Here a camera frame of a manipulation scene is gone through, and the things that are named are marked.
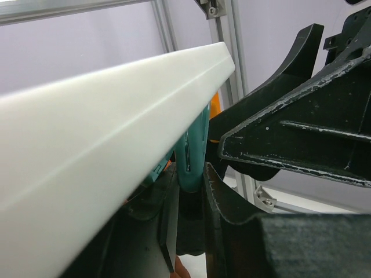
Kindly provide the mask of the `white round clip hanger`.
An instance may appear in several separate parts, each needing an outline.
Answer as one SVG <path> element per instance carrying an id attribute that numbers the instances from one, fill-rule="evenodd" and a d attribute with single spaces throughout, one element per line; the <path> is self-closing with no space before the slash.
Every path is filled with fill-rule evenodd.
<path id="1" fill-rule="evenodd" d="M 60 276 L 234 70 L 219 42 L 2 96 L 1 276 Z"/>

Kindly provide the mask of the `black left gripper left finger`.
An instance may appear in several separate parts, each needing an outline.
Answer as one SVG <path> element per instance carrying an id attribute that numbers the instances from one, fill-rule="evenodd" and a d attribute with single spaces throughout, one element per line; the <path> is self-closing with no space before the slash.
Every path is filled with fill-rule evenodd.
<path id="1" fill-rule="evenodd" d="M 167 170 L 114 214 L 62 277 L 169 277 L 178 203 L 177 174 Z"/>

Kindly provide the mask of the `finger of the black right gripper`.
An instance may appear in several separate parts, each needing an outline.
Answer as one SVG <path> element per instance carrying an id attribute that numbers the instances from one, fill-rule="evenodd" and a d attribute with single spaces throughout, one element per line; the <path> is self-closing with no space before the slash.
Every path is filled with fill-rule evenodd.
<path id="1" fill-rule="evenodd" d="M 220 139 L 244 120 L 291 92 L 312 77 L 324 26 L 301 29 L 279 68 L 264 83 L 209 122 L 209 139 Z"/>
<path id="2" fill-rule="evenodd" d="M 369 188 L 370 47 L 346 49 L 220 143 L 227 160 Z"/>

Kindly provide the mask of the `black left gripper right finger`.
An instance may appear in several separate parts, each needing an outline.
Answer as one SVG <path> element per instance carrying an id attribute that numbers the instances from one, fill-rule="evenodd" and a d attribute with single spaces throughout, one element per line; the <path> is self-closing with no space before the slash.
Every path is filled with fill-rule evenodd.
<path id="1" fill-rule="evenodd" d="M 370 215 L 270 214 L 205 166 L 208 277 L 369 277 Z"/>

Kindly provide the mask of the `black sock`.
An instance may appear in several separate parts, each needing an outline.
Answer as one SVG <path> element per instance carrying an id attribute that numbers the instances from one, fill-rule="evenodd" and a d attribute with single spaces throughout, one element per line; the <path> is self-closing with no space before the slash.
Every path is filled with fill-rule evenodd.
<path id="1" fill-rule="evenodd" d="M 239 173 L 248 175 L 258 181 L 272 179 L 279 169 L 250 163 L 239 163 L 220 158 L 207 158 L 220 178 L 225 177 L 230 166 Z M 198 256 L 205 252 L 205 223 L 203 219 L 201 191 L 188 193 L 179 191 L 179 214 L 177 226 L 177 255 Z"/>

